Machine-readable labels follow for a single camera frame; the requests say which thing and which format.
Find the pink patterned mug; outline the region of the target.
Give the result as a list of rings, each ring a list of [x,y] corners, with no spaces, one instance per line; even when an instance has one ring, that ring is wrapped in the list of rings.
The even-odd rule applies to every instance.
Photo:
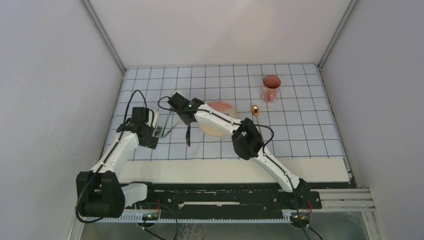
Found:
[[[281,80],[275,75],[268,75],[263,78],[261,99],[265,102],[273,102],[277,96]]]

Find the metal spoon wooden handle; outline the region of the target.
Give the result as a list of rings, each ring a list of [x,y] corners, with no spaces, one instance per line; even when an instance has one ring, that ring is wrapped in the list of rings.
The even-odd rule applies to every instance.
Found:
[[[257,124],[260,125],[260,121],[259,121],[260,111],[259,111],[259,108],[256,105],[253,105],[251,107],[251,113],[255,117]],[[262,136],[263,134],[262,134],[262,129],[261,129],[260,126],[258,126],[258,130],[259,130],[260,135]]]

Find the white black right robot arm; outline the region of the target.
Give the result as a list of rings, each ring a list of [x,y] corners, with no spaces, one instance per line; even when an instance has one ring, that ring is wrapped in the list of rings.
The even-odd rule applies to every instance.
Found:
[[[230,117],[198,98],[189,100],[178,91],[166,98],[170,109],[177,113],[185,125],[206,124],[230,136],[234,152],[238,157],[255,162],[271,175],[284,192],[290,193],[289,203],[293,207],[302,208],[308,203],[311,186],[286,168],[267,148],[267,144],[274,137],[274,131],[269,126],[255,124],[250,118]],[[264,141],[258,128],[268,129],[271,138]]]

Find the metal cutlery piece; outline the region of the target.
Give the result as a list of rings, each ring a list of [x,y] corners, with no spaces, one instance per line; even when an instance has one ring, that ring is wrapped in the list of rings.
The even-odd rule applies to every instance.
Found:
[[[187,126],[186,134],[185,134],[186,144],[188,147],[191,146],[191,126]]]

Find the silver metal fork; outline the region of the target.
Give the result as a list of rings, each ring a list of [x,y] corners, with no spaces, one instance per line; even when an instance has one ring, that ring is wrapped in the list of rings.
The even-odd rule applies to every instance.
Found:
[[[167,131],[164,132],[162,135],[163,138],[165,138],[177,125],[181,124],[183,121],[179,119],[176,121]]]

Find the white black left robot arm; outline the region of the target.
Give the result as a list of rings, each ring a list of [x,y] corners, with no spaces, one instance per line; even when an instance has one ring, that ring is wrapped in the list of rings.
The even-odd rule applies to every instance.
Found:
[[[77,218],[92,223],[103,218],[118,218],[124,209],[138,202],[149,209],[157,196],[148,190],[149,183],[120,183],[119,175],[137,147],[154,150],[162,127],[157,124],[159,113],[147,107],[133,107],[131,116],[116,130],[115,138],[101,159],[76,177]]]

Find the cream pink branch plate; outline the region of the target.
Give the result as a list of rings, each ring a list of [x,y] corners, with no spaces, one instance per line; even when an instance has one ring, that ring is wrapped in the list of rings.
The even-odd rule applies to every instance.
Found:
[[[210,111],[213,109],[213,113],[220,115],[226,115],[227,120],[229,118],[239,119],[239,114],[236,111],[236,108],[227,102],[222,101],[213,101],[206,103],[208,106],[204,105],[203,110]],[[231,130],[234,130],[235,127],[231,126],[231,124],[227,121],[220,119],[219,117],[205,111],[198,111],[195,114],[195,119],[197,121],[198,126],[203,131],[205,135],[215,138],[222,138],[231,136]]]

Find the white checked tablecloth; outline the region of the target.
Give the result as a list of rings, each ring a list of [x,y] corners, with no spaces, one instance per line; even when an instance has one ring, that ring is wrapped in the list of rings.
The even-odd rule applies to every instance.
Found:
[[[180,91],[224,114],[259,124],[277,158],[346,156],[315,64],[130,67],[124,74],[105,146],[133,107],[158,111],[163,128],[156,149],[138,147],[132,161],[236,159],[231,138],[170,112],[167,98]]]

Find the iridescent rainbow fork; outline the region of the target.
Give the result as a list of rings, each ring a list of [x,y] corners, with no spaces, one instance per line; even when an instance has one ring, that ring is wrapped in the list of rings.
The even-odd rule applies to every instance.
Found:
[[[166,131],[166,128],[167,128],[167,125],[168,125],[168,121],[169,121],[170,117],[172,116],[172,114],[173,114],[173,111],[170,110],[169,113],[168,113],[168,115],[167,115],[167,117],[166,117],[166,120],[164,122],[164,125],[162,127],[162,131],[161,131],[161,134],[160,134],[160,137],[161,138],[164,137],[164,134],[165,134],[165,131]]]

